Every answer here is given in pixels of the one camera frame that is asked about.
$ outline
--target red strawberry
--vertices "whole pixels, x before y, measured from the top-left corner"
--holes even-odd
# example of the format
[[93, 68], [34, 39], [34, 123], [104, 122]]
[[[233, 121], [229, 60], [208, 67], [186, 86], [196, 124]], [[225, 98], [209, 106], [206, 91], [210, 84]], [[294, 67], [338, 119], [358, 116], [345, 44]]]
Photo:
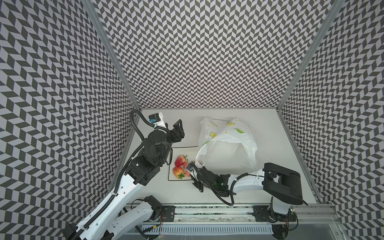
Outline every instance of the red strawberry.
[[175, 166], [180, 167], [183, 165], [185, 162], [188, 162], [188, 160], [184, 157], [184, 155], [180, 155], [176, 161], [175, 161]]
[[177, 177], [177, 179], [185, 177], [184, 170], [181, 167], [174, 167], [173, 174]]

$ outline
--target patterned wall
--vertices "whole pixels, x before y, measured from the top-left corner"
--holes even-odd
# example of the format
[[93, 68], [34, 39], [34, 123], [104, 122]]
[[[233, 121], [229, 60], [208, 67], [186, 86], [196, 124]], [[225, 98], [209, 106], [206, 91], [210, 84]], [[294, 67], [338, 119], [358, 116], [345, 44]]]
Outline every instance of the patterned wall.
[[0, 33], [0, 239], [59, 236], [106, 194], [132, 105], [78, 0], [0, 1]]
[[383, 239], [383, 1], [347, 1], [283, 109], [352, 239]]
[[143, 108], [275, 107], [333, 0], [93, 0]]

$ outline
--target plastic bag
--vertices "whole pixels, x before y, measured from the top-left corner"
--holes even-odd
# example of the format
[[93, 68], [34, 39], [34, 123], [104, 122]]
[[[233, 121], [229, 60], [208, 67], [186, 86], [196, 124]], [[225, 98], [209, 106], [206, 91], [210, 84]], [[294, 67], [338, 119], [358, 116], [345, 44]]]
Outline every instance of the plastic bag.
[[199, 136], [196, 166], [215, 174], [243, 174], [258, 170], [257, 145], [249, 127], [239, 119], [204, 118]]

